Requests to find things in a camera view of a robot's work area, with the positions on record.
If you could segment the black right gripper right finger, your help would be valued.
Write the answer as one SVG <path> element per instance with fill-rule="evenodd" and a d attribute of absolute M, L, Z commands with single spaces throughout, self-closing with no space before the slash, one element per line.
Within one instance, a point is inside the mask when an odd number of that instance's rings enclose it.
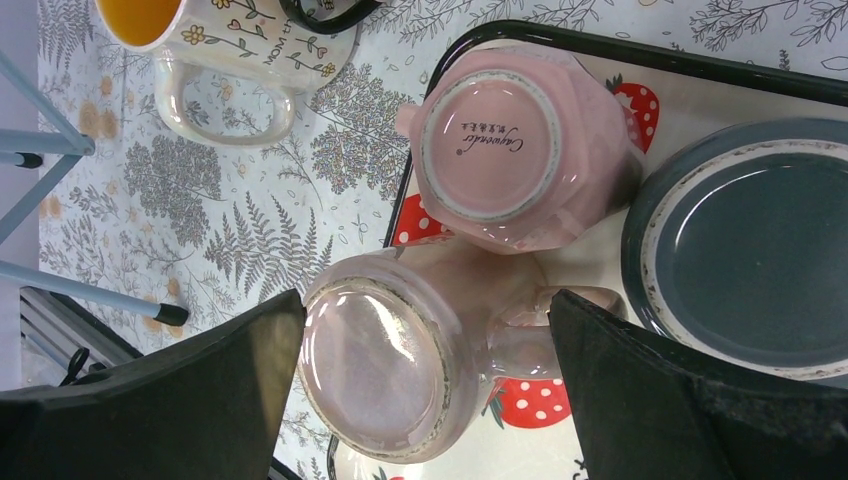
<path fill-rule="evenodd" d="M 843 479 L 845 390 L 746 369 L 559 291 L 549 323 L 592 479 Z"/>

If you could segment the tall pale pink mug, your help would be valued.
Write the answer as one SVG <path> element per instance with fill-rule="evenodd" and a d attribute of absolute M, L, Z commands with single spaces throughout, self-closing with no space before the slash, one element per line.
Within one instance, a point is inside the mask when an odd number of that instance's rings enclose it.
<path fill-rule="evenodd" d="M 350 448 L 398 464 L 431 460 L 498 379 L 559 377 L 548 326 L 558 291 L 533 255 L 451 234 L 340 260 L 305 293 L 300 381 Z"/>

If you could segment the white floral mug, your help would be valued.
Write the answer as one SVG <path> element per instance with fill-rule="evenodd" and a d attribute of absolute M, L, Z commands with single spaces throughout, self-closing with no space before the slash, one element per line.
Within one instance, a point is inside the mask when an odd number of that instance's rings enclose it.
<path fill-rule="evenodd" d="M 97 11 L 126 49 L 148 54 L 160 118 L 209 146 L 260 148 L 285 138 L 295 97 L 330 83 L 350 59 L 357 28 L 320 34 L 294 22 L 277 1 L 109 1 Z M 202 69 L 257 83 L 270 97 L 269 126 L 249 136 L 213 133 L 189 118 L 184 89 Z"/>

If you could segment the purple mug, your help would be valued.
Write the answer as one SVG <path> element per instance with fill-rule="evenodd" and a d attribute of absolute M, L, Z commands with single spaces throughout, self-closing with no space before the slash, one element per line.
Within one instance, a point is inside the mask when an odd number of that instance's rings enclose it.
<path fill-rule="evenodd" d="M 298 26 L 316 34 L 331 35 L 358 26 L 384 2 L 280 0 L 279 4 Z"/>

